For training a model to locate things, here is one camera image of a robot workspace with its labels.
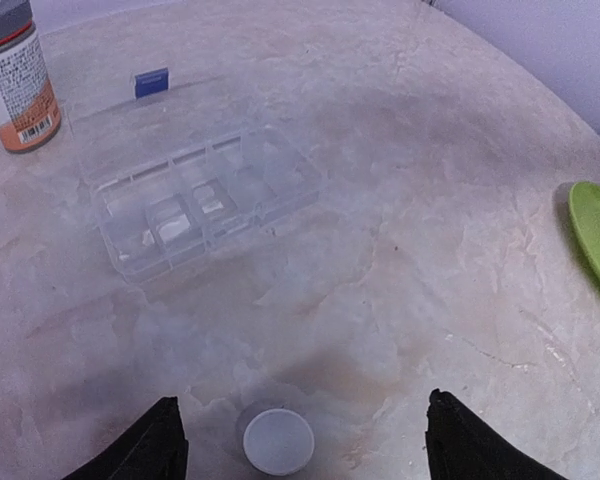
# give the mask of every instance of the white wall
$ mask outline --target white wall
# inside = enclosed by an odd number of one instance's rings
[[[31,0],[31,6],[38,29],[46,33],[112,13],[178,1],[182,0]]]
[[[600,0],[438,0],[600,134]]]

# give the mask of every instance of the barcode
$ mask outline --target barcode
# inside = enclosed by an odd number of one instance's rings
[[[44,135],[51,128],[51,125],[51,116],[47,115],[47,117],[40,123],[34,125],[33,127],[27,128],[22,132],[18,132],[20,143],[24,144],[33,142],[36,138]]]

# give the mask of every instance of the jar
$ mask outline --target jar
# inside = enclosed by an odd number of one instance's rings
[[[58,132],[62,115],[51,87],[29,0],[0,0],[0,140],[26,153]]]

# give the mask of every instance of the blue label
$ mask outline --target blue label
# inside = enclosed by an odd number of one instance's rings
[[[169,69],[136,75],[136,98],[146,97],[169,89]]]

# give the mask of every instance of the jar lid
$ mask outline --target jar lid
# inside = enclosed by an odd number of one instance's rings
[[[285,477],[299,472],[311,461],[315,438],[307,421],[296,412],[274,408],[249,423],[242,446],[258,470]]]
[[[32,20],[29,0],[0,0],[0,45],[25,31]]]

